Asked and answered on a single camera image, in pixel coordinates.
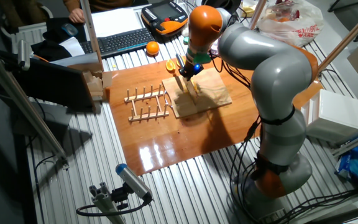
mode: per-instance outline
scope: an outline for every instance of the wooden table top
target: wooden table top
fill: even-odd
[[[220,60],[215,62],[220,68]],[[223,71],[220,76],[232,98],[232,104],[183,119],[176,119],[173,111],[168,108],[170,115],[167,117],[128,122],[132,105],[124,103],[127,89],[130,96],[135,94],[135,88],[138,88],[138,94],[142,94],[143,86],[149,90],[150,85],[153,85],[154,90],[157,90],[163,79],[172,77],[166,71],[165,63],[163,61],[111,72],[112,85],[107,94],[112,116],[127,165],[137,175],[239,143],[258,116],[251,92]],[[213,64],[204,67],[213,68]],[[247,70],[241,72],[249,79],[253,73]],[[294,105],[300,108],[322,88],[319,82],[313,82],[307,90],[295,97]],[[162,107],[165,104],[162,97],[160,103]],[[149,106],[155,113],[156,105],[155,98],[135,103],[138,114],[141,107],[145,113]]]

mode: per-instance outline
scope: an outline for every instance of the person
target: person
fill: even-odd
[[[84,23],[84,12],[81,9],[80,0],[63,0],[70,15],[68,18],[73,23]],[[107,11],[118,7],[132,6],[132,0],[89,0],[92,12]]]

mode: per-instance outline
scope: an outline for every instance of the plywood board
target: plywood board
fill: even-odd
[[[230,94],[215,68],[203,70],[191,79],[197,89],[197,97],[194,100],[191,99],[186,88],[184,91],[180,89],[175,77],[162,80],[162,84],[171,99],[172,109],[176,118],[232,103]],[[182,86],[186,86],[182,78],[180,81]]]

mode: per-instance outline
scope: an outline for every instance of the computer monitor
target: computer monitor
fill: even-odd
[[[0,51],[5,60],[17,63],[17,55]],[[94,103],[82,71],[31,59],[28,71],[13,71],[27,96],[67,106],[75,112],[91,113]]]

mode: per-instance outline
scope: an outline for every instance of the slotted aluminum table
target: slotted aluminum table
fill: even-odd
[[[135,11],[141,23],[140,8]],[[319,62],[325,58],[326,54],[314,41],[305,46],[305,49],[313,53]],[[103,67],[105,71],[138,67],[175,58],[176,53],[184,55],[186,50],[182,36],[171,37],[165,44],[160,45],[160,53],[156,58],[146,56],[145,50],[138,50],[107,58],[103,60]],[[354,97],[338,74],[323,72],[321,83],[326,90]],[[110,190],[122,186],[122,180],[116,175],[115,168],[117,164],[125,163],[125,158],[109,104],[101,103],[100,114],[73,115],[62,144],[67,152],[70,168],[62,169],[59,161],[49,159],[37,169],[42,211],[35,188],[34,171],[30,171],[38,223],[42,223],[42,215],[45,223],[109,223],[104,217],[88,218],[75,213],[76,208],[92,204],[88,190],[90,185],[98,186],[100,182],[106,182]],[[254,160],[258,145],[258,138],[248,144],[244,165]],[[50,149],[39,139],[34,141],[32,147],[33,150],[27,150],[30,164],[37,164],[52,155]],[[124,215],[126,222],[246,223],[244,215],[232,205],[229,195],[229,173],[235,147],[239,145],[142,175],[141,179],[153,192],[154,202],[142,210]],[[336,161],[326,142],[308,138],[300,152],[311,162],[313,175],[301,189],[286,196],[290,208],[309,198],[353,189],[351,184],[342,182],[334,174]],[[307,222],[355,200],[358,198],[334,208],[312,210],[294,223]],[[140,205],[140,200],[131,195],[128,203],[130,208],[134,208]]]

